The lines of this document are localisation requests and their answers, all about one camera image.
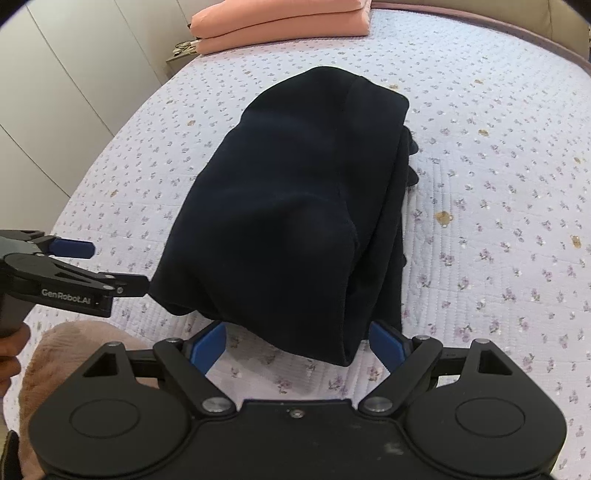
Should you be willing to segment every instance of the black sweater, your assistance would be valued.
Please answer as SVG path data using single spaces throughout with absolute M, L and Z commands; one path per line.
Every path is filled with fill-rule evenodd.
M 349 365 L 371 320 L 400 328 L 407 109 L 332 67 L 264 91 L 195 180 L 150 295 Z

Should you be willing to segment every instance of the pink blanket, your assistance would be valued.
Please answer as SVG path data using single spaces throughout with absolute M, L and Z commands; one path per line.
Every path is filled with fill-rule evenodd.
M 364 0 L 225 0 L 195 14 L 191 33 L 211 38 L 284 18 L 359 10 Z
M 362 37 L 369 34 L 370 7 L 371 0 L 363 0 L 363 8 L 355 11 L 283 18 L 252 25 L 218 37 L 203 38 L 197 42 L 196 51 L 205 55 L 230 48 L 297 38 Z

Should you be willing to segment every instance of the peach folded towel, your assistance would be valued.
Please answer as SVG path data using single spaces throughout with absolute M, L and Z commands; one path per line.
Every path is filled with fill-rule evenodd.
M 359 10 L 363 0 L 225 0 L 191 19 L 191 33 L 211 38 L 283 18 Z
M 306 15 L 284 18 L 260 25 L 241 28 L 225 35 L 202 38 L 196 51 L 202 55 L 272 41 L 317 37 L 363 37 L 369 34 L 371 0 L 352 12 Z

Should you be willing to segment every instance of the finger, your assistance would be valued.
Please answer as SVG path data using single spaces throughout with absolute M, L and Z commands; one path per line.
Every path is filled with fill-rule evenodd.
M 3 398 L 4 395 L 6 395 L 6 392 L 10 388 L 10 385 L 12 385 L 12 381 L 10 380 L 10 378 L 7 378 L 6 380 L 2 380 L 0 382 L 0 398 Z
M 14 377 L 21 372 L 21 363 L 18 358 L 5 357 L 0 360 L 0 379 L 6 380 L 7 378 Z
M 10 337 L 0 338 L 0 356 L 17 356 L 31 338 L 31 329 L 26 323 Z

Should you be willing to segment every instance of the quilted bedspread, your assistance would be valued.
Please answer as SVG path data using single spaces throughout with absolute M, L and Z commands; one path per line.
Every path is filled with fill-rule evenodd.
M 79 265 L 151 275 L 195 176 L 264 89 L 318 65 L 405 95 L 421 151 L 403 211 L 404 333 L 447 346 L 502 347 L 560 406 L 568 438 L 554 474 L 591 478 L 591 78 L 509 35 L 448 18 L 372 12 L 366 38 L 293 41 L 191 62 L 106 147 L 55 233 L 95 242 Z M 83 316 L 36 307 L 33 338 Z M 207 323 L 148 297 L 120 299 L 111 323 L 147 343 Z M 387 375 L 366 344 L 349 368 L 281 352 L 229 328 L 209 373 L 230 397 L 359 401 Z M 21 379 L 4 401 L 18 428 Z

